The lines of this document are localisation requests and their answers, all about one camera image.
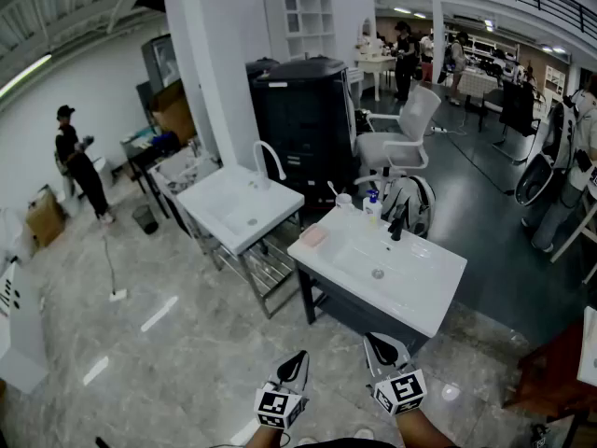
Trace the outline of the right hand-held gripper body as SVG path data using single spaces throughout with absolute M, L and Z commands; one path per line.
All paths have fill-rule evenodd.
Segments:
M 399 415 L 418 409 L 427 395 L 422 370 L 400 374 L 376 383 L 374 400 L 390 415 Z

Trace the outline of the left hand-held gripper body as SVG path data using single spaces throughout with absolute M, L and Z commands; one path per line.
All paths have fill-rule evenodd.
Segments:
M 285 430 L 294 425 L 308 401 L 302 394 L 267 382 L 256 392 L 254 414 L 263 427 Z

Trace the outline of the person's right forearm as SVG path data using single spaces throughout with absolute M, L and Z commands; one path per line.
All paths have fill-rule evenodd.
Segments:
M 458 448 L 419 409 L 397 414 L 396 424 L 405 448 Z

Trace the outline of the grey sink cabinet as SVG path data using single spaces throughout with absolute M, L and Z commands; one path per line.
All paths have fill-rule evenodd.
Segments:
M 315 310 L 319 309 L 360 335 L 379 332 L 391 336 L 405 344 L 411 355 L 429 340 L 428 336 L 358 298 L 302 262 L 296 260 L 295 265 L 309 325 L 316 320 Z

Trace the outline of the metal sink stand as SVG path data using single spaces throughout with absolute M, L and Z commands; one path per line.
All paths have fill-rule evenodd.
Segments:
M 290 237 L 294 235 L 293 225 L 284 222 L 250 244 L 240 255 L 234 255 L 212 234 L 199 232 L 195 242 L 218 271 L 228 267 L 251 288 L 262 313 L 271 319 L 299 290 L 288 287 L 295 274 L 295 263 L 287 254 Z

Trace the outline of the black faucet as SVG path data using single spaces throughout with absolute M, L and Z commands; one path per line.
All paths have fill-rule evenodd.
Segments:
M 405 223 L 409 219 L 409 206 L 404 203 L 400 204 L 391 219 L 390 226 L 388 227 L 388 232 L 391 235 L 391 239 L 393 241 L 399 241 L 401 239 L 402 231 L 405 227 Z

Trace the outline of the brown wooden table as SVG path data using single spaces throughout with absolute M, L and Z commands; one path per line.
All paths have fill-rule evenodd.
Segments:
M 518 386 L 503 407 L 545 415 L 549 420 L 597 413 L 597 386 L 577 379 L 582 335 L 583 325 L 578 320 L 552 341 L 521 358 Z

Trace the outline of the white flat board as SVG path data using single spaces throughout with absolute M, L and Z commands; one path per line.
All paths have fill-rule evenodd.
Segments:
M 597 387 L 597 310 L 587 306 L 583 314 L 577 380 Z

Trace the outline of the white long table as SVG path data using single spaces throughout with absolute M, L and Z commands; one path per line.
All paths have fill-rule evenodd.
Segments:
M 597 222 L 595 221 L 595 218 L 597 217 L 597 186 L 589 184 L 588 194 L 592 198 L 592 203 L 589 203 L 587 196 L 581 198 L 582 205 L 585 209 L 585 216 L 571 235 L 551 256 L 549 260 L 551 263 L 555 263 L 579 235 L 584 235 L 590 241 L 597 244 Z

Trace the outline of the white egg-shaped chair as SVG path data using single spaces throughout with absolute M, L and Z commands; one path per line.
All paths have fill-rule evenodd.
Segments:
M 517 204 L 531 206 L 541 198 L 554 176 L 553 164 L 553 159 L 543 152 L 535 155 L 514 188 Z

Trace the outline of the dark desk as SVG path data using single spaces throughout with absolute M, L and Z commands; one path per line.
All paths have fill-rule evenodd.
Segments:
M 178 136 L 170 131 L 158 134 L 154 127 L 148 126 L 136 133 L 127 135 L 120 141 L 120 145 L 142 192 L 146 193 L 146 189 L 141 182 L 141 177 L 145 179 L 146 185 L 154 196 L 162 214 L 169 218 L 169 213 L 160 198 L 157 183 L 149 174 L 149 170 L 181 149 L 182 145 Z

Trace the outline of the white panel board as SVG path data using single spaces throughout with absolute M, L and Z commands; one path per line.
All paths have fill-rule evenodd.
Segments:
M 0 379 L 29 394 L 48 373 L 39 293 L 15 261 L 0 275 Z

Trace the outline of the large cardboard box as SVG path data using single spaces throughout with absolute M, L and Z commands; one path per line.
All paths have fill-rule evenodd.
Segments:
M 184 145 L 196 135 L 181 79 L 178 79 L 152 99 L 150 111 L 164 133 L 173 132 Z

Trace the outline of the white vanity table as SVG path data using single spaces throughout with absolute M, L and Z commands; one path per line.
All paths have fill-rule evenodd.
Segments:
M 374 97 L 379 102 L 381 76 L 386 71 L 394 70 L 396 58 L 392 56 L 359 56 L 356 60 L 357 67 L 364 73 L 372 74 L 374 80 Z

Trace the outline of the grey framed cabinet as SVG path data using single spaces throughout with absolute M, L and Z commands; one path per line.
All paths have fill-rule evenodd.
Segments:
M 180 71 L 170 34 L 153 38 L 141 47 L 149 84 L 153 93 L 180 79 Z

